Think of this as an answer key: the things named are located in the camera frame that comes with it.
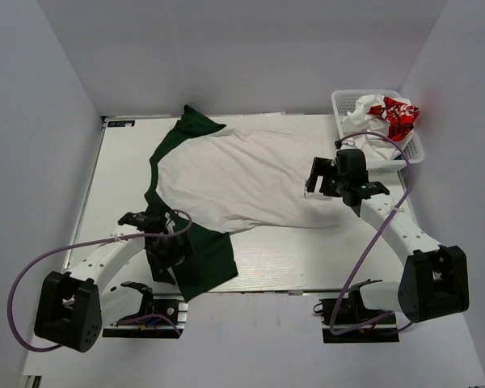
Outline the white red print t-shirt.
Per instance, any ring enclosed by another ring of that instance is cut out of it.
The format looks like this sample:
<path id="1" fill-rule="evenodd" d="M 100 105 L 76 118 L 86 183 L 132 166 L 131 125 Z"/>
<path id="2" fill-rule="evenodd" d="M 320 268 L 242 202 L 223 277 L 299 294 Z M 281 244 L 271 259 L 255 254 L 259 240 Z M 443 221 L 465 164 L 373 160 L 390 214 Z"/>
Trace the white red print t-shirt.
<path id="1" fill-rule="evenodd" d="M 343 147 L 363 151 L 369 161 L 391 161 L 412 139 L 419 115 L 409 99 L 363 95 L 341 120 Z"/>

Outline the white green Charlie Brown t-shirt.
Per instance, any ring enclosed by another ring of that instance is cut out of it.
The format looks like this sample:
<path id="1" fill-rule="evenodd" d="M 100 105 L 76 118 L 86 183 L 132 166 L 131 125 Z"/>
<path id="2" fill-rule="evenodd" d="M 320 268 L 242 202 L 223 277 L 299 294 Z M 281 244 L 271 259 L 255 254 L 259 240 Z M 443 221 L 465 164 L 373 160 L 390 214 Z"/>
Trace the white green Charlie Brown t-shirt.
<path id="1" fill-rule="evenodd" d="M 321 141 L 266 130 L 230 128 L 186 105 L 149 159 L 151 213 L 184 211 L 195 257 L 174 265 L 185 300 L 238 275 L 232 234 L 258 226 L 337 226 L 332 200 L 304 197 Z"/>

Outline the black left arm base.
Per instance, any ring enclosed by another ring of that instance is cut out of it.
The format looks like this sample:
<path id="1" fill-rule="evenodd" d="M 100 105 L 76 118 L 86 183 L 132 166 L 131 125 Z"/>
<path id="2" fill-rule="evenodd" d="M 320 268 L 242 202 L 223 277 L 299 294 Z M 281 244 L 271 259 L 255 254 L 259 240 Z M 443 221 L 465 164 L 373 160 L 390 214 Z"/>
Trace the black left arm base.
<path id="1" fill-rule="evenodd" d="M 173 339 L 184 331 L 188 304 L 176 293 L 156 293 L 126 281 L 102 295 L 104 338 Z"/>

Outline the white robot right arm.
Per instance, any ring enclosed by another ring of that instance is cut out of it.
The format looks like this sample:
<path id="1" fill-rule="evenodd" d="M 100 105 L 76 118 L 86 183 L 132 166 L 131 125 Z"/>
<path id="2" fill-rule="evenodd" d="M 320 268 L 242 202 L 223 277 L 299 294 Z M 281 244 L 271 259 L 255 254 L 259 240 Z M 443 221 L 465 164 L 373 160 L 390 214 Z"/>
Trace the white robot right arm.
<path id="1" fill-rule="evenodd" d="M 373 240 L 384 239 L 403 266 L 398 282 L 346 282 L 349 289 L 336 304 L 356 321 L 371 323 L 378 315 L 402 313 L 420 323 L 469 309 L 466 253 L 441 244 L 405 215 L 386 186 L 369 179 L 362 151 L 340 150 L 333 159 L 315 158 L 306 190 L 342 199 L 375 229 Z"/>

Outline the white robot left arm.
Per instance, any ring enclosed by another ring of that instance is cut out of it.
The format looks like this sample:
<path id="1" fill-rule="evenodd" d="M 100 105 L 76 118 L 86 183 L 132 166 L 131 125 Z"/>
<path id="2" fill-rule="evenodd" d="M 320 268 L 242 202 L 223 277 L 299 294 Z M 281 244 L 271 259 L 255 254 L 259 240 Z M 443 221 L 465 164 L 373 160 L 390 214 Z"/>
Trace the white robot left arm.
<path id="1" fill-rule="evenodd" d="M 95 243 L 88 257 L 65 272 L 50 272 L 41 286 L 35 335 L 87 352 L 105 327 L 167 321 L 154 308 L 150 286 L 116 276 L 132 258 L 145 253 L 152 261 L 151 274 L 160 282 L 172 283 L 171 267 L 194 256 L 188 233 L 192 219 L 187 217 L 182 227 L 173 222 L 186 216 L 176 209 L 158 214 L 128 212 L 108 238 Z"/>

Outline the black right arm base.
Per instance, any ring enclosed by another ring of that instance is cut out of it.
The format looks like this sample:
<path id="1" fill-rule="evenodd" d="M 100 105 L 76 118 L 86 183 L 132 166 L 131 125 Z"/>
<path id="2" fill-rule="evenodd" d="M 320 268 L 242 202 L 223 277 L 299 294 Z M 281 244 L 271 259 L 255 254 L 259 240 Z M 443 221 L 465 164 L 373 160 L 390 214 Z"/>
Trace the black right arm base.
<path id="1" fill-rule="evenodd" d="M 367 280 L 350 287 L 349 292 L 343 298 L 335 318 L 336 330 L 343 330 L 364 323 L 382 314 L 381 310 L 366 310 L 361 295 L 358 292 L 363 285 L 371 283 L 377 283 L 377 281 Z M 323 342 L 325 344 L 379 344 L 399 342 L 399 334 L 396 332 L 397 321 L 394 315 L 390 315 L 373 324 L 364 325 L 355 331 L 350 331 L 342 335 L 333 335 L 330 332 L 329 324 L 336 302 L 337 297 L 323 298 L 313 307 L 313 313 L 321 318 Z"/>

